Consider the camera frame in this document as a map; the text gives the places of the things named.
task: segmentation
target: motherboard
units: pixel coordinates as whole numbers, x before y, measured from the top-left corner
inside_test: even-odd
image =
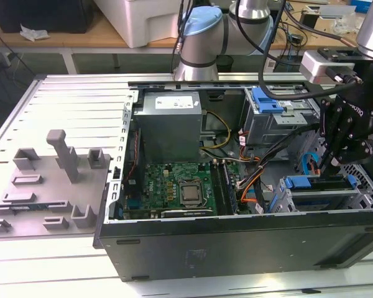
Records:
[[[229,183],[229,187],[224,185],[224,189],[229,190],[234,197],[233,187],[241,179],[237,164],[228,163],[224,167],[221,175],[228,175],[228,178],[218,179],[215,174],[217,166],[213,163],[146,165],[141,198],[128,198],[127,209],[131,213],[141,213],[144,210],[156,210],[159,213],[177,209],[204,209],[211,210],[211,215],[219,215],[220,206],[216,205],[216,200],[219,199],[216,197],[218,188]]]

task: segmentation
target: cpu socket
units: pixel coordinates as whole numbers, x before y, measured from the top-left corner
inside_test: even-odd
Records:
[[[180,183],[181,205],[194,208],[202,204],[201,183],[181,182]]]

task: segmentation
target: floor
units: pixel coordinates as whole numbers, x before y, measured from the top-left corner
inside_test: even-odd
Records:
[[[66,74],[65,64],[56,54],[19,54],[22,60],[36,74]],[[13,107],[22,97],[33,75],[16,56],[12,58],[10,68],[0,65],[0,126],[7,119]],[[76,64],[80,73],[168,73],[170,55],[119,55],[120,69],[115,69],[111,55],[76,55]],[[259,69],[259,56],[234,56],[232,71],[256,72]]]

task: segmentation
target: metal table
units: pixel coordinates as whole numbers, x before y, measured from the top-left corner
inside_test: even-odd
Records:
[[[0,129],[0,197],[19,147],[38,154],[49,129],[65,129],[78,153],[103,147],[115,156],[129,81],[169,81],[168,74],[48,76],[35,80]],[[256,74],[220,75],[223,80],[256,81]],[[300,74],[269,74],[271,81],[303,80]],[[373,253],[349,269],[223,276],[216,278],[122,282],[93,236],[0,241],[0,297],[49,295],[80,297],[373,297]]]

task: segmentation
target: table leg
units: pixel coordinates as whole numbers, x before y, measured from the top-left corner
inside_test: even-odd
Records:
[[[65,65],[68,70],[68,74],[70,75],[77,75],[79,73],[76,63],[73,59],[73,55],[70,52],[63,52],[61,53],[63,60],[65,62]]]
[[[11,66],[11,61],[8,59],[8,54],[9,53],[0,53],[0,61],[6,68]]]
[[[115,68],[120,68],[119,57],[117,54],[112,54],[113,63]]]

